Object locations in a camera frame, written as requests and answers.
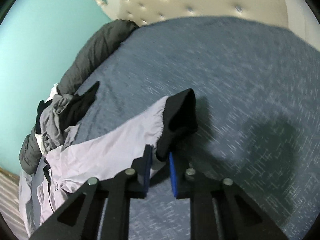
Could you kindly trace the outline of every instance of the beige tufted headboard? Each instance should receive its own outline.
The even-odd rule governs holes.
[[[320,50],[320,25],[304,0],[95,1],[112,20],[129,19],[139,26],[188,16],[240,17],[288,28]]]

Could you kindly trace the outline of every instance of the wall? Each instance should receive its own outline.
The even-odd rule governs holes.
[[[0,166],[19,173],[19,150],[40,100],[88,38],[110,19],[92,0],[17,0],[0,25]]]

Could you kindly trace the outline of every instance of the jacket sleeve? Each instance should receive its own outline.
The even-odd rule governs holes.
[[[36,140],[36,126],[31,130],[23,141],[19,160],[22,169],[29,175],[36,173],[41,159],[41,151]]]
[[[57,91],[73,95],[90,74],[125,41],[138,26],[129,20],[103,25],[83,46],[61,78]]]

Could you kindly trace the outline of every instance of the gray bedspread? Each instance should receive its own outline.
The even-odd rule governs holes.
[[[76,141],[108,133],[164,95],[193,88],[199,131],[179,146],[210,177],[232,178],[291,240],[320,212],[320,53],[288,30],[231,17],[137,29],[82,84],[97,99]],[[189,202],[168,172],[133,200],[130,239],[189,239]]]

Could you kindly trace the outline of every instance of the striped curtain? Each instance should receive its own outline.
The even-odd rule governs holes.
[[[19,240],[27,240],[26,228],[19,213],[19,177],[0,168],[0,212]]]

